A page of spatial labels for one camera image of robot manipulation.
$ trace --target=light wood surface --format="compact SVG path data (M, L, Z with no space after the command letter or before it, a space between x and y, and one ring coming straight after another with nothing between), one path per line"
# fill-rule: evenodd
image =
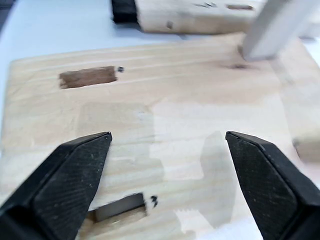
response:
M226 34L246 32L266 0L135 0L135 3L139 25L147 33ZM319 13L320 9L315 7L299 36L319 36Z
M295 91L315 89L320 71L299 41L276 60L247 63L237 50L242 40L242 34L232 34L13 62L2 135L1 202L59 144L111 131L90 209L142 192L147 216L117 227L95 224L84 238L200 239L249 221L250 239L262 239L225 132L275 143L319 184L316 173L299 160L292 138L317 126L297 129L307 123L304 106L310 114L316 107L304 105ZM124 72L115 82L60 89L60 73L103 66L122 66ZM155 208L153 195L158 196Z

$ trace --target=small black mark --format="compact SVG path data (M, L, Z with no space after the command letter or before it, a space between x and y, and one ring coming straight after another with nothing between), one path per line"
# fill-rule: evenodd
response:
M118 66L118 69L116 71L119 73L123 73L125 71L125 68L123 66Z
M193 4L194 6L197 6L197 7L203 7L203 8L216 8L217 7L217 4L213 3L213 2L210 2L210 3L207 3L205 2L204 4L197 4L197 3L194 3Z
M174 23L173 23L172 21L167 21L167 22L166 22L166 27L167 27L168 29L172 29L173 26L174 26Z
M234 64L228 67L229 69L250 69L251 67L249 65L245 64Z
M158 205L158 197L156 195L153 195L150 198L152 199L152 202L154 203L153 208L155 208Z

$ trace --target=wood grain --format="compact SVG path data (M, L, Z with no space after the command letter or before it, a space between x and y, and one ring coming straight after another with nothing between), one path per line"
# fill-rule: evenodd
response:
M244 236L261 239L225 132L275 143L320 183L292 145L292 133L303 134L292 129L306 124L303 115L292 114L304 109L292 90L310 89L320 71L298 41L277 60L247 63L237 50L242 38L232 34L13 62L2 135L1 201L59 144L111 131L113 142L90 209L141 192L147 216L108 231L97 227L92 238L199 239L226 229L231 234L243 222L248 223ZM59 88L60 73L101 66L123 66L125 72L107 84ZM310 112L315 109L309 106ZM158 196L154 208L153 195ZM235 234L233 239L241 239L241 231Z

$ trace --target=rectangular slot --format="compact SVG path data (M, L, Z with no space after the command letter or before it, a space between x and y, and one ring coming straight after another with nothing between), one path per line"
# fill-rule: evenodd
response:
M107 84L117 80L114 66L93 67L79 71L66 71L61 73L59 78L61 79L61 89Z
M231 10L254 10L253 6L245 4L227 4L226 7Z
M135 193L89 211L76 240L95 238L99 234L135 223L147 216L143 193Z
M95 221L100 222L138 208L146 208L142 193L126 196L118 201L99 207L94 210Z

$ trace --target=black rubber piece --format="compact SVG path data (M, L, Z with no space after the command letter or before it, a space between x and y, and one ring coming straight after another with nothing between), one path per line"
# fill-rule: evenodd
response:
M320 191L273 143L228 131L244 198L264 240L320 240Z
M102 132L58 146L0 208L1 239L75 239L111 141Z
M111 0L111 4L116 24L138 23L135 0Z

